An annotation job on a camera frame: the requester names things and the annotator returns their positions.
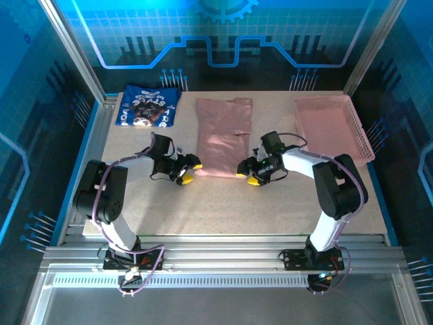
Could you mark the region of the dusty pink t-shirt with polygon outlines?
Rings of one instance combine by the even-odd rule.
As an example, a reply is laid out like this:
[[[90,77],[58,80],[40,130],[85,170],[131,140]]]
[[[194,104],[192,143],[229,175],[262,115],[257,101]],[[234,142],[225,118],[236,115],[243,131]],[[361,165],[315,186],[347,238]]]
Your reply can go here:
[[[252,130],[253,100],[198,98],[198,176],[238,178],[237,166],[247,159]]]

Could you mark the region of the aluminium front rail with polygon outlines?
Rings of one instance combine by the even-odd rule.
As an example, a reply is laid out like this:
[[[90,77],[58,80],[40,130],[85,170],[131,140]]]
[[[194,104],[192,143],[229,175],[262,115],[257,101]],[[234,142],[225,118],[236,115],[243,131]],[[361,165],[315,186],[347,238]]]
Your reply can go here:
[[[403,251],[392,247],[346,248],[341,250],[343,260],[356,268],[393,268],[405,265]],[[49,248],[43,261],[52,264],[96,264],[103,253],[97,248]],[[280,248],[166,248],[164,269],[273,269],[282,268],[284,257]]]

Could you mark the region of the aluminium frame post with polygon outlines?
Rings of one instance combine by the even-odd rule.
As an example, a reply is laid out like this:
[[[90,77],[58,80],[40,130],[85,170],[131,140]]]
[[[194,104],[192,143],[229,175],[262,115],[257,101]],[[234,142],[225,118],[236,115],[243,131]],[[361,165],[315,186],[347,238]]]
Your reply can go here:
[[[37,1],[62,41],[68,55],[78,68],[92,95],[100,104],[103,104],[106,100],[106,93],[59,6],[54,0]]]
[[[368,43],[363,50],[359,61],[355,65],[349,76],[343,93],[348,96],[354,95],[364,76],[366,75],[371,63],[382,48],[389,32],[397,21],[407,0],[390,0],[384,13],[379,19]]]

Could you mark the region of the pink perforated plastic basket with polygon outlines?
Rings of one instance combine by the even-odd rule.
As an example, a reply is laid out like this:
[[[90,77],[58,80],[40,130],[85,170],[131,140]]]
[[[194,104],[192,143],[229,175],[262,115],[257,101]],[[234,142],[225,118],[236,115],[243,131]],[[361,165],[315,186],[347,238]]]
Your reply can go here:
[[[319,95],[294,100],[296,129],[309,152],[339,156],[348,154],[357,167],[375,159],[374,151],[347,95]]]

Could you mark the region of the blue printed folded t-shirt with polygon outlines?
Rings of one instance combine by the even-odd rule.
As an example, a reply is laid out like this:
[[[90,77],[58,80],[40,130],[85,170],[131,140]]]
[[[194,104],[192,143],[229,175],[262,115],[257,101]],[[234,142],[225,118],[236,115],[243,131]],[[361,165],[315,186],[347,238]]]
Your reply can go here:
[[[177,88],[146,88],[128,84],[123,91],[115,124],[172,127],[181,95]]]

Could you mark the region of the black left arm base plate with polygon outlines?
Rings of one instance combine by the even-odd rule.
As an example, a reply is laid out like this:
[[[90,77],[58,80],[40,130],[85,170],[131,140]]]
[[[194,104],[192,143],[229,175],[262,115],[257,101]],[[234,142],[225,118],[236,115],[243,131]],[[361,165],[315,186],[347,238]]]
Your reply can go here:
[[[139,270],[150,271],[156,265],[156,270],[162,269],[163,257],[158,259],[161,250],[156,249],[146,254],[121,253],[109,248],[103,257],[104,270],[127,270],[137,267]]]

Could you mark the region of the aluminium side rail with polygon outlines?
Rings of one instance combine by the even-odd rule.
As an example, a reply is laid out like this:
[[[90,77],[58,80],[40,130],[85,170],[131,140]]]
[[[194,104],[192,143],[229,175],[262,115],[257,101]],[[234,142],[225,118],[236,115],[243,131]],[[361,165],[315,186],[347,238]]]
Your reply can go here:
[[[96,103],[92,110],[51,237],[52,246],[63,245],[69,235],[83,233],[87,218],[75,211],[72,201],[87,163],[102,158],[117,101],[118,94],[110,93],[104,103]]]

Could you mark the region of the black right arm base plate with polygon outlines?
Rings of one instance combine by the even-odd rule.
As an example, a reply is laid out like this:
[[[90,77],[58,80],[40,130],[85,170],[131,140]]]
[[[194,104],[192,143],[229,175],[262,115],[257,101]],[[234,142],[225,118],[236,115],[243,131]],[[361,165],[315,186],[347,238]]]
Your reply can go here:
[[[341,250],[331,248],[328,251],[314,253],[304,249],[284,249],[278,258],[286,271],[332,271],[344,270]]]

